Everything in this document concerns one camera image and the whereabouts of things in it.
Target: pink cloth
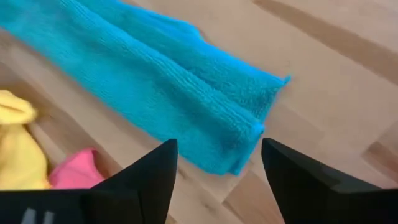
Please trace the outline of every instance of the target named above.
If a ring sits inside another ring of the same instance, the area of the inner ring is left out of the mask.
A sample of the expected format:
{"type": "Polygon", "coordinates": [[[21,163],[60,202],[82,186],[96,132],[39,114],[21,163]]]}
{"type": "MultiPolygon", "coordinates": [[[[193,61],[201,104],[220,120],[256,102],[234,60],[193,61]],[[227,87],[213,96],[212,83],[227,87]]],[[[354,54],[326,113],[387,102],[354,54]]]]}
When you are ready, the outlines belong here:
{"type": "Polygon", "coordinates": [[[104,181],[94,163],[94,149],[84,149],[60,164],[50,174],[53,189],[89,189],[104,181]]]}

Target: yellow cloth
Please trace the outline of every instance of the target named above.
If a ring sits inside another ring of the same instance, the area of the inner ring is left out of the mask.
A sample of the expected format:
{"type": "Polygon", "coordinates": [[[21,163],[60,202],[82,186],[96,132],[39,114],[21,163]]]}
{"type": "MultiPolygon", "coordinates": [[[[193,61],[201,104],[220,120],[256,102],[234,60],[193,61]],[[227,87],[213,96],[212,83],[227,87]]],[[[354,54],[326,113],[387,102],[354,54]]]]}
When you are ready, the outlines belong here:
{"type": "Polygon", "coordinates": [[[23,127],[35,117],[29,102],[0,90],[0,190],[50,187],[45,156],[23,127]]]}

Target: wood grain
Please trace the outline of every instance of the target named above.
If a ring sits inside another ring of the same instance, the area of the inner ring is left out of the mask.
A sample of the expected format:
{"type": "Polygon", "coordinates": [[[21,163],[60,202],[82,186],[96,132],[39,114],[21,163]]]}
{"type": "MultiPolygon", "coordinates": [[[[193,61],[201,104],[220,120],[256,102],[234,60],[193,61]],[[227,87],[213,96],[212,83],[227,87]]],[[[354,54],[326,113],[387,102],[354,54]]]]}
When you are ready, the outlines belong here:
{"type": "MultiPolygon", "coordinates": [[[[394,0],[125,0],[196,25],[206,41],[292,81],[264,136],[384,188],[398,187],[394,0]]],[[[158,141],[0,31],[0,87],[40,111],[29,126],[52,164],[89,146],[111,175],[158,141]]],[[[239,177],[179,158],[168,223],[282,223],[259,147],[239,177]]]]}

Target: fabric texture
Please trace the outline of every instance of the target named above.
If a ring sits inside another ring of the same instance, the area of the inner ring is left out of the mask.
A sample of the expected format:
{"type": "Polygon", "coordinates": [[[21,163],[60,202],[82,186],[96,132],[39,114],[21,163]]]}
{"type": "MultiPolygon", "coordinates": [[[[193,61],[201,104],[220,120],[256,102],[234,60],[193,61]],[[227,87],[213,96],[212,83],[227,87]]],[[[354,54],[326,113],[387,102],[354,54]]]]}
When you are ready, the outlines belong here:
{"type": "Polygon", "coordinates": [[[0,90],[0,190],[50,187],[45,156],[23,127],[35,117],[29,102],[0,90]]]}
{"type": "Polygon", "coordinates": [[[186,22],[115,0],[2,0],[0,26],[132,124],[178,139],[180,154],[212,174],[239,174],[289,80],[186,22]]]}
{"type": "Polygon", "coordinates": [[[49,176],[53,189],[90,189],[104,181],[94,163],[94,149],[84,149],[57,166],[49,176]]]}

